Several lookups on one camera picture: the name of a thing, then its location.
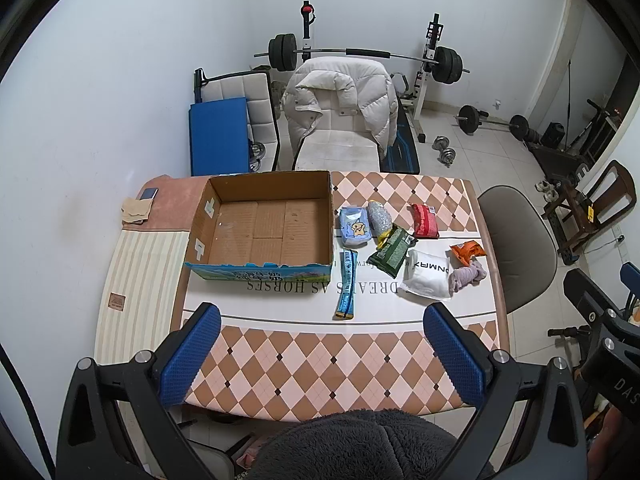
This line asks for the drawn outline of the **open cardboard box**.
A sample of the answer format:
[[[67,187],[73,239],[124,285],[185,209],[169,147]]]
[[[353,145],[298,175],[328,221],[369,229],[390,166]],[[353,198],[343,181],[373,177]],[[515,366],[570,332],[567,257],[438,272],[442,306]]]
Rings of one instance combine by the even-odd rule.
[[[184,257],[204,280],[327,283],[333,261],[329,171],[206,180]]]

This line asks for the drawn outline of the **blue foam mat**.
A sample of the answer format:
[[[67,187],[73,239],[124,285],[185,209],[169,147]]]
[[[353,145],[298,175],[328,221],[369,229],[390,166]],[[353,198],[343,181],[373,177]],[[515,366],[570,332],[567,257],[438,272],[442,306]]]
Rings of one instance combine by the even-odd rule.
[[[244,96],[193,104],[189,110],[192,176],[249,172],[247,124]]]

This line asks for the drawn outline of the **long blue wrapper strip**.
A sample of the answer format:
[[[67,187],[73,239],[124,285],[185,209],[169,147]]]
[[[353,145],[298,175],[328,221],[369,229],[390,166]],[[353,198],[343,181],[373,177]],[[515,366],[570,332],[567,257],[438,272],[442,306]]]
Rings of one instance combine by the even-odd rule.
[[[334,312],[336,318],[351,320],[354,317],[357,261],[358,255],[354,250],[347,249],[341,253],[342,287]]]

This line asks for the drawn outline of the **chrome dumbbells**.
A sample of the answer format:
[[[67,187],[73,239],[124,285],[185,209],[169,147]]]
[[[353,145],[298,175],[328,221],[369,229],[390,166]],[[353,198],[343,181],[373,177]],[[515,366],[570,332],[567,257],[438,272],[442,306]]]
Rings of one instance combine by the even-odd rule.
[[[446,167],[450,167],[457,157],[456,150],[450,146],[446,136],[436,136],[432,143],[432,149],[438,151],[437,160]]]

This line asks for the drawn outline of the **orange snack bag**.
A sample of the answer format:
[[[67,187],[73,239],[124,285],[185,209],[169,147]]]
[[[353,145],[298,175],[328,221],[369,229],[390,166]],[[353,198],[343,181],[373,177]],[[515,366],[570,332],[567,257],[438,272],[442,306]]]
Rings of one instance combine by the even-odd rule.
[[[476,240],[452,245],[450,252],[462,266],[470,266],[475,259],[486,256],[485,249]]]

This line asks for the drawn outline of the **green snack bag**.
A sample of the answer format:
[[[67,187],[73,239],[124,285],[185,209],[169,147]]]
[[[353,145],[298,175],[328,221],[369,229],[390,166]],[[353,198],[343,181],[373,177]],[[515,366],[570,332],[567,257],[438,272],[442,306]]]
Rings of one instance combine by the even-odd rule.
[[[367,260],[371,266],[391,278],[397,278],[407,252],[416,244],[416,238],[401,226],[393,226],[383,245]]]

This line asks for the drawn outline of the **dark wooden chair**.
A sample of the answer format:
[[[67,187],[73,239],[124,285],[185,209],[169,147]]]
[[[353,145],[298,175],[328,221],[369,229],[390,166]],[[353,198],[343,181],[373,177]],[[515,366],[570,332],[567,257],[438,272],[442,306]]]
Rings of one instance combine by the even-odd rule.
[[[585,193],[562,183],[558,197],[544,206],[542,218],[550,223],[558,244],[558,255],[571,266],[578,252],[601,231],[612,228],[638,202],[634,178],[613,159]]]

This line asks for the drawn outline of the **white padded chair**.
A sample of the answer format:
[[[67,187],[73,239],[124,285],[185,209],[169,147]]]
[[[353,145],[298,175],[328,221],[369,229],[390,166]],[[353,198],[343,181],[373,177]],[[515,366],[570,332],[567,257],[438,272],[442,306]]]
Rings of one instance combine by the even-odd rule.
[[[296,170],[359,170],[376,171],[380,168],[378,147],[364,132],[359,116],[326,116],[321,127],[307,136],[303,147],[293,153]]]

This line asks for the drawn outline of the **grey office chair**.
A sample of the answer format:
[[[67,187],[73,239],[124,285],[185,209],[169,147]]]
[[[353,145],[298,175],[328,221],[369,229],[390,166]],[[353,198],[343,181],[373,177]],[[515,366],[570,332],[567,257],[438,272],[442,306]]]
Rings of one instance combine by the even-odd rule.
[[[541,296],[558,270],[552,236],[534,205],[517,188],[496,185],[478,198],[497,258],[506,312]]]

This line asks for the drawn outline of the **floor barbell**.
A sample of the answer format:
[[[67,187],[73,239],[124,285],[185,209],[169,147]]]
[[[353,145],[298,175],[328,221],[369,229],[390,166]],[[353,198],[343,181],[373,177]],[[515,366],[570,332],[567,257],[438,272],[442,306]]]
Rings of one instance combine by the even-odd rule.
[[[529,122],[522,115],[514,115],[508,122],[502,119],[490,118],[485,112],[481,112],[476,107],[466,104],[459,108],[456,115],[459,128],[468,136],[472,136],[480,126],[488,124],[506,127],[516,140],[524,140],[529,134]]]

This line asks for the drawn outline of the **beige folded cloth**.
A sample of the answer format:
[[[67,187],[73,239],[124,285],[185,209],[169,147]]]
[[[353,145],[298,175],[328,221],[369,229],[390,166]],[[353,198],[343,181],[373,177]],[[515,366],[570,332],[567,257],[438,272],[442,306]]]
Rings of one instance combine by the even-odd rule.
[[[152,198],[144,198],[143,200],[126,198],[122,202],[122,222],[125,224],[142,224],[149,219],[152,205]]]

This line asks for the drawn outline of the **white puffer jacket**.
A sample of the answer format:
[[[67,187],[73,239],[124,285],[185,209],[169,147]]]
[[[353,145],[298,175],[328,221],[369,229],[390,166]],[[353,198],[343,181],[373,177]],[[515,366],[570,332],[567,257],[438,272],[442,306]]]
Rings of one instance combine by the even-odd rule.
[[[282,96],[294,154],[326,116],[356,117],[385,156],[397,134],[398,97],[384,65],[366,58],[320,56],[294,70]]]

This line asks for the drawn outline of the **barbell on rack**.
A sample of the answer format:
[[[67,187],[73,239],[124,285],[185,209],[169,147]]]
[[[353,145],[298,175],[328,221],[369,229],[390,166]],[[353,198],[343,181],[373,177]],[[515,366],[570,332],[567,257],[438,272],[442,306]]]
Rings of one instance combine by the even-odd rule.
[[[431,58],[419,58],[404,54],[392,53],[384,50],[361,48],[298,48],[293,34],[280,34],[269,40],[266,52],[255,53],[255,58],[269,58],[269,65],[279,72],[292,72],[296,69],[297,58],[303,54],[335,53],[347,56],[361,56],[362,58],[400,58],[419,63],[426,68],[436,82],[454,84],[463,74],[469,74],[465,68],[461,55],[454,49],[437,47]]]

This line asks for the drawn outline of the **white tufted bench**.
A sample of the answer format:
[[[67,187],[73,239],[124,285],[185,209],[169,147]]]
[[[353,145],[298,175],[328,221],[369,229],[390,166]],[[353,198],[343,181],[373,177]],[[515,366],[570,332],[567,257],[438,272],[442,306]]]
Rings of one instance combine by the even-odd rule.
[[[245,98],[250,172],[278,169],[281,139],[269,68],[207,77],[199,67],[194,70],[193,94],[195,103]]]

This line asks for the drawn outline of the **black fleece garment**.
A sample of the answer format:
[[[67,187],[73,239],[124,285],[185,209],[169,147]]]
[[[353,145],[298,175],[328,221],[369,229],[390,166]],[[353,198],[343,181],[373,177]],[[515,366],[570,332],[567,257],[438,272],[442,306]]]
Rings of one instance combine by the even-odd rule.
[[[457,442],[401,410],[356,410],[288,427],[259,450],[249,479],[429,479]]]

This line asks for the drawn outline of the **mauve cloth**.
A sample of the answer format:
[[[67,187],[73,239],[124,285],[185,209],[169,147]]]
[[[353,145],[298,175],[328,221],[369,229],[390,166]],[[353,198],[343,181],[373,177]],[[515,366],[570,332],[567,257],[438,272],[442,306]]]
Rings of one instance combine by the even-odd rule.
[[[487,271],[477,259],[472,259],[468,266],[452,268],[449,273],[450,295],[454,296],[454,294],[460,292],[460,290],[466,286],[476,286],[480,284],[486,276]]]

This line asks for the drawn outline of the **striped beige mat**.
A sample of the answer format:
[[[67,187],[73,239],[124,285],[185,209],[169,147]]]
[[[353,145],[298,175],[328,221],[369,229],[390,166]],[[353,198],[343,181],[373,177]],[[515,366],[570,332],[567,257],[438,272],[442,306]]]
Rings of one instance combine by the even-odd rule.
[[[189,234],[120,232],[100,301],[93,359],[127,362],[169,334]]]

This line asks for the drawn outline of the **yellow silver scrub sponge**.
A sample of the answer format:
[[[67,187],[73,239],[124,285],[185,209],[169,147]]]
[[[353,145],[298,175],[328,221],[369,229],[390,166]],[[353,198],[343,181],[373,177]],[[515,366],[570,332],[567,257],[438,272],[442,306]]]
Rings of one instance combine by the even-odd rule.
[[[393,221],[385,207],[375,200],[367,204],[367,214],[372,236],[375,238],[376,247],[380,248],[390,236],[393,229]]]

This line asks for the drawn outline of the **checkered table cloth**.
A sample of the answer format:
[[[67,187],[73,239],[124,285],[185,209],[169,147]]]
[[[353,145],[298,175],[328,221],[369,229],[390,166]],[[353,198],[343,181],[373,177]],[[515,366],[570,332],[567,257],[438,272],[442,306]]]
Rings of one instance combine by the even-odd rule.
[[[435,206],[437,240],[416,249],[449,256],[450,246],[476,240],[489,273],[444,301],[463,327],[489,349],[509,348],[508,324],[496,258],[471,181],[409,174],[332,174],[334,212],[371,197],[398,226],[411,229],[412,203]],[[340,233],[329,283],[214,281],[191,271],[182,322],[202,302],[221,312],[220,336],[195,376],[186,402],[221,413],[301,422],[356,408],[402,408],[416,415],[446,412],[462,402],[423,336],[431,300],[399,288],[367,258],[375,242],[357,249],[355,315],[332,318],[343,288]]]

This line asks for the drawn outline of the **light blue tissue pack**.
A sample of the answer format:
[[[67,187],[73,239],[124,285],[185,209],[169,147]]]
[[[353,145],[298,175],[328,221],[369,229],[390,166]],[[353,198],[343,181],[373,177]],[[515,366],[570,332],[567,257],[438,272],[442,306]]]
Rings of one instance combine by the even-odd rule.
[[[343,207],[338,216],[342,244],[347,248],[360,247],[371,239],[368,212],[363,207]]]

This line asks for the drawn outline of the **red snack packet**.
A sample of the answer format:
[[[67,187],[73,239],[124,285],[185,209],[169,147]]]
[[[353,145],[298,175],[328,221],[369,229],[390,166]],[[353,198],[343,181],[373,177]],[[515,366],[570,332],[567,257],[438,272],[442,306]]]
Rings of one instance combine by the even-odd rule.
[[[439,228],[435,208],[424,204],[412,204],[411,213],[414,222],[413,235],[416,238],[439,238]]]

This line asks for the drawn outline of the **small dark phone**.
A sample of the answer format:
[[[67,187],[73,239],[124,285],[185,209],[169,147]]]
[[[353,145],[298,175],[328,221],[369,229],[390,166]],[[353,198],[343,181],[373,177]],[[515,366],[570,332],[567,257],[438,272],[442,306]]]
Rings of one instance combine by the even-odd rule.
[[[158,188],[145,188],[141,193],[139,200],[154,200],[157,193]]]

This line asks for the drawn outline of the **white pillow pack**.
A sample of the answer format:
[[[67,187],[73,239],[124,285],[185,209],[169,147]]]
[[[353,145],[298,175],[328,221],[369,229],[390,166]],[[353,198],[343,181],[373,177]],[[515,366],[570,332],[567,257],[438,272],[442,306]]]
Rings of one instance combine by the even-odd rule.
[[[410,249],[406,257],[404,279],[399,288],[404,292],[433,300],[451,297],[449,275],[451,266],[445,257]]]

